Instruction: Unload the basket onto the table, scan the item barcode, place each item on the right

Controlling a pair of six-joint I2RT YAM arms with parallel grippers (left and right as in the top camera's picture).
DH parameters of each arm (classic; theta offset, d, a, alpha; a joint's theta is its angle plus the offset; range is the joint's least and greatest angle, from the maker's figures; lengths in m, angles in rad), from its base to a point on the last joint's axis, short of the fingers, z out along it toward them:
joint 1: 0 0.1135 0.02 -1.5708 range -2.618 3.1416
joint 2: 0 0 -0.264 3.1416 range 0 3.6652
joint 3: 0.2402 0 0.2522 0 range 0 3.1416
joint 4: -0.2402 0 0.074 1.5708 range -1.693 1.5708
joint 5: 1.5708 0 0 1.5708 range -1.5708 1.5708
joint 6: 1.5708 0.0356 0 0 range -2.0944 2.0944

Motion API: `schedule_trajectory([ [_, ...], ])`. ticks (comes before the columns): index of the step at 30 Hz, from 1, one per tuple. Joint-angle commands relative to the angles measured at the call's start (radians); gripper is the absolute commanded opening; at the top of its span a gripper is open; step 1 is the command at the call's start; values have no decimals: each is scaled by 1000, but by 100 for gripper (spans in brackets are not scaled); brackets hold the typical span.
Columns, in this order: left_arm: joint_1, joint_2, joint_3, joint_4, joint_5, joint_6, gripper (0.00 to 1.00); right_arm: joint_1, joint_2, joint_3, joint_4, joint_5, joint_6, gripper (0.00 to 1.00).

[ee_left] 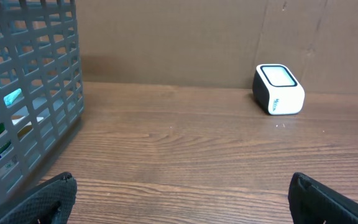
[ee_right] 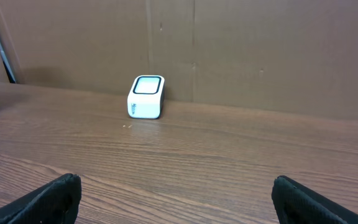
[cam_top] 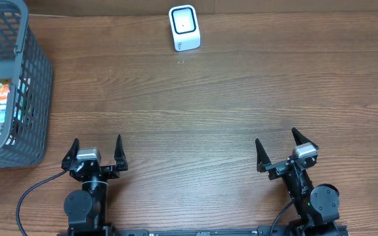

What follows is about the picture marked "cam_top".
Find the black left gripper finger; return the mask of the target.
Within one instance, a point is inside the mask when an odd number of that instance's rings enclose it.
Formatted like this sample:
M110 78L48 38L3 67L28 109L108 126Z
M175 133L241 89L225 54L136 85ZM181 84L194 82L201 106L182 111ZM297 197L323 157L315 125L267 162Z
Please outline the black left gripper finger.
M125 152L123 149L123 143L121 139L121 135L117 136L115 151L114 151L114 160L116 161L116 167L118 171L126 171L128 170L128 162L125 156Z
M62 160L61 168L63 170L69 170L71 164L77 159L77 153L79 151L79 140L77 138L74 139L73 144L65 157Z

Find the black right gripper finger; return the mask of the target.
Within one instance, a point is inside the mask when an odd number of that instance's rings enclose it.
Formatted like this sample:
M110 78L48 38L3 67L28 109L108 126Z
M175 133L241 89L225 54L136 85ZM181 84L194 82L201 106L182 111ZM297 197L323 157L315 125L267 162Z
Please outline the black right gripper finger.
M301 134L295 127L291 129L295 143L297 146L311 143L317 150L319 150L319 146L316 145L313 141L309 140L307 137L305 137L303 134Z
M272 163L258 138L255 140L255 146L257 150L257 171L266 172L267 167Z

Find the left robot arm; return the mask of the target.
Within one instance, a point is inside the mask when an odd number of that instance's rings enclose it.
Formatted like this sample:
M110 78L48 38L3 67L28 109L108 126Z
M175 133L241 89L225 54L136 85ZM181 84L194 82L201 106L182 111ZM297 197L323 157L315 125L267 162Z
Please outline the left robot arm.
M108 180L120 178L128 170L121 136L117 137L114 165L100 164L96 147L81 148L75 139L62 160L61 168L81 182L81 189L71 192L64 201L68 216L68 235L116 235L117 230L107 219Z

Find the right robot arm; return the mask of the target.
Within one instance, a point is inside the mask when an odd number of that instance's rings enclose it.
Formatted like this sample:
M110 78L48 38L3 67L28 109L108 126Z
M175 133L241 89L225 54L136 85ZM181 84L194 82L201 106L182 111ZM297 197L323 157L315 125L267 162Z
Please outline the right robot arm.
M301 134L291 129L296 146L285 160L272 163L259 139L255 140L257 150L257 171L267 172L270 180L281 178L289 193L290 202L280 211L272 225L265 232L269 235L309 235L341 236L347 233L338 227L339 190L331 184L313 186L307 169L317 163L319 147ZM281 229L276 226L280 218L290 208L295 207L298 219Z

